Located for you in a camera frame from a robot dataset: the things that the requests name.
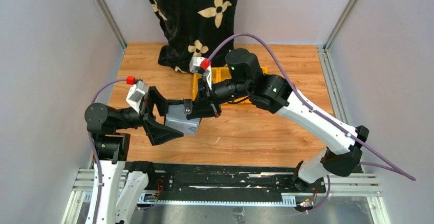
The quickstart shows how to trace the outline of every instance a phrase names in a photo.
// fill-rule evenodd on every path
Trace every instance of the wooden table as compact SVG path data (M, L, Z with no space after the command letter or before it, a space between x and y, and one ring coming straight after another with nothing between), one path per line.
M192 75L181 74L157 64L161 43L130 43L118 78L136 76L156 86L166 99L191 97ZM270 74L280 74L264 47L238 45L255 53ZM315 46L271 45L295 86L325 111L332 113L324 76ZM114 86L109 102L128 107L129 85ZM252 105L222 105L219 118L202 120L195 137L185 136L160 146L151 146L142 128L129 129L129 161L164 163L296 166L318 154L324 144L297 124Z

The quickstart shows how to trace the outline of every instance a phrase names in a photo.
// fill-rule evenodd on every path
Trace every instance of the gray wall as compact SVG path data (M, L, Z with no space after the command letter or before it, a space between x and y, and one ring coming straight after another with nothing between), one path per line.
M84 110L123 51L94 0L0 2L0 222L60 223L89 164Z
M434 220L433 2L360 0L330 51L351 122L369 127L368 142L417 178L368 169L393 224Z
M125 40L165 42L148 0L105 0ZM238 0L235 32L268 43L322 44L348 0ZM254 42L242 39L243 42Z

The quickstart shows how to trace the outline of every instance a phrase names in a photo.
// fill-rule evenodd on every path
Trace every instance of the yellow crate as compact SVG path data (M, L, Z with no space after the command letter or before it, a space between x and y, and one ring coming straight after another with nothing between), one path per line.
M268 74L268 68L267 67L261 67L262 68L262 72L264 74ZM212 71L212 82L213 83L217 83L217 82L221 82L224 81L226 79L230 79L231 76L229 74L229 69L227 67L213 67L211 68ZM202 78L201 75L199 74L194 74L193 75L193 89L192 89L192 96L193 96L193 100L196 98L196 94L198 92L198 79ZM240 104L251 104L250 100L246 100L241 102Z
M268 68L267 67L261 67L262 68L262 72L264 74L268 74ZM229 73L229 69L227 67L220 67L219 68L220 71L220 82L224 81L226 79L230 79L230 73ZM251 104L252 102L250 102L250 100L245 100L243 102L241 102L240 104Z

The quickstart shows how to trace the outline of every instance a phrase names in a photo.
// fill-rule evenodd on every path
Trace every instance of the cloth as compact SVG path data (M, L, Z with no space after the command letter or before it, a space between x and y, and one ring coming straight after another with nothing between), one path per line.
M189 72L192 56L208 57L227 37L233 35L238 0L149 0L168 40L158 64L175 71ZM225 65L233 41L214 57L211 66Z

